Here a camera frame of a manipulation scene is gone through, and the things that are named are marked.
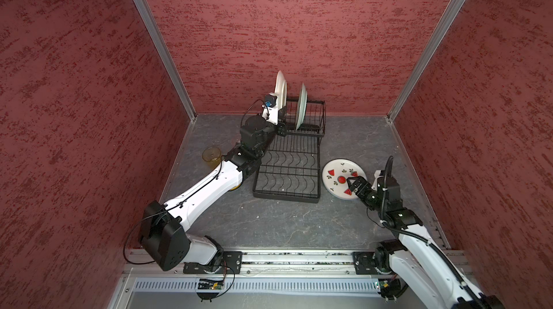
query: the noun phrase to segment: plate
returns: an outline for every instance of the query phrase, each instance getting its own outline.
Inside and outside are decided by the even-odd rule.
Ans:
[[[282,71],[278,71],[278,74],[276,75],[276,85],[275,85],[275,94],[278,97],[278,100],[276,101],[276,110],[280,111],[282,107],[286,106],[286,92],[287,90],[287,84],[286,79],[284,78],[284,73]]]
[[[348,177],[357,176],[367,178],[367,175],[365,175],[365,172],[359,165],[347,159],[331,160],[322,169],[322,183],[325,185],[325,188],[329,193],[343,200],[355,200],[358,198],[357,195],[349,191],[346,182]]]
[[[305,118],[305,108],[308,105],[308,90],[305,89],[305,85],[301,84],[300,98],[298,99],[298,107],[296,110],[296,130],[300,129],[301,124]]]

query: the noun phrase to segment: dish rack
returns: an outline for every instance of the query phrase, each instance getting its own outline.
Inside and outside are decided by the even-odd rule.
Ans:
[[[275,136],[255,174],[253,196],[317,203],[321,198],[320,144],[325,134],[324,101],[308,100],[295,130],[298,98],[287,98],[287,136]]]

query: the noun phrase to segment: red textured wall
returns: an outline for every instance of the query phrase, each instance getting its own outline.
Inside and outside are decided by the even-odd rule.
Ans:
[[[186,115],[132,0],[0,8],[0,307],[104,308]]]
[[[278,70],[329,113],[386,114],[449,0],[148,0],[198,112],[244,112]]]
[[[553,0],[467,0],[397,129],[446,235],[507,308],[553,307]]]

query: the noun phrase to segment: gray marble floor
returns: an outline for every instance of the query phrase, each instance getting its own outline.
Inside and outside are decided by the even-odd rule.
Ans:
[[[210,172],[201,154],[219,147],[223,153],[239,141],[240,116],[200,115],[164,200],[182,194]],[[415,193],[391,130],[382,117],[327,117],[321,142],[321,168],[328,161],[345,158],[373,174],[394,156],[393,175],[402,188],[404,206],[425,222],[431,221],[424,200]],[[238,190],[224,194],[192,225],[188,233],[209,235],[223,247],[280,248],[374,248],[393,238],[366,215],[359,200],[335,198],[324,187],[318,203],[300,203],[255,198],[254,176]],[[376,212],[370,212],[377,219]]]

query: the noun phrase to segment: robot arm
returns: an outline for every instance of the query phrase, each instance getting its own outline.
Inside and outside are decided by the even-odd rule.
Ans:
[[[349,189],[371,210],[377,210],[380,222],[397,238],[380,243],[373,266],[381,273],[394,271],[431,309],[504,308],[495,297],[482,291],[462,274],[432,240],[422,221],[403,207],[400,187],[391,176],[391,162],[377,171],[372,185],[363,177],[347,179]]]
[[[218,264],[222,248],[208,236],[192,236],[186,231],[213,202],[257,171],[274,136],[285,135],[286,91],[286,80],[279,71],[275,92],[266,96],[262,115],[251,116],[240,126],[240,142],[221,164],[164,205],[154,201],[146,207],[140,243],[162,270],[170,270],[182,261]]]

